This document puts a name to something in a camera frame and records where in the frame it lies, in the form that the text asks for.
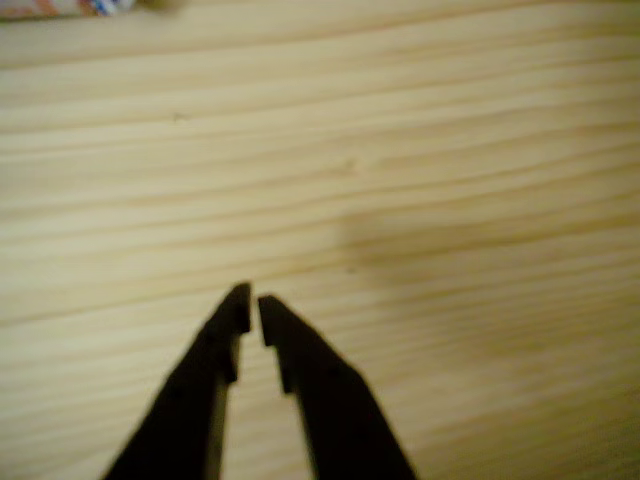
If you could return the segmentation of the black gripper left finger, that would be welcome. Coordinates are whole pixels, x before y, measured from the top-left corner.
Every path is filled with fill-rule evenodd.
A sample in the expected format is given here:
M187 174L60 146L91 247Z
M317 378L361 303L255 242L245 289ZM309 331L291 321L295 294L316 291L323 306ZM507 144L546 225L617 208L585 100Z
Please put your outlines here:
M239 283L167 376L106 479L218 479L229 386L250 331L251 286Z

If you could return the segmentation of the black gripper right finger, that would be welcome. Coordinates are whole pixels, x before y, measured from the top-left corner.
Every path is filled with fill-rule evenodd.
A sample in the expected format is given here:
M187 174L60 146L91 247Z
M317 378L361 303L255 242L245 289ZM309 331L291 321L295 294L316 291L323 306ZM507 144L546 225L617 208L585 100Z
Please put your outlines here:
M258 308L282 389L295 397L316 479L414 479L416 474L363 377L278 297Z

